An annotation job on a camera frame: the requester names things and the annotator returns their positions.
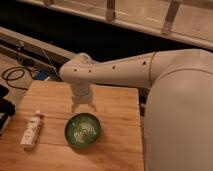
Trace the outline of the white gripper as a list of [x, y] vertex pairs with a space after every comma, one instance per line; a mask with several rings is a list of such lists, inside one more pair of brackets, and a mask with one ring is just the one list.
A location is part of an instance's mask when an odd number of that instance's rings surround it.
[[93, 94], [91, 86], [87, 83], [77, 83], [71, 85], [72, 90], [72, 100], [73, 103], [71, 107], [72, 113], [75, 113], [77, 105], [88, 104], [88, 106], [93, 110], [97, 111], [95, 105], [92, 102]]

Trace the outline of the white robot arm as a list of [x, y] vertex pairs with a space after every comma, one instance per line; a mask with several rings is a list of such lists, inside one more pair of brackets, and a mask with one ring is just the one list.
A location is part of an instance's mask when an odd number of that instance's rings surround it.
[[146, 171], [213, 171], [213, 52], [158, 51], [102, 63], [79, 53], [59, 73], [76, 106], [92, 101], [92, 84], [149, 90]]

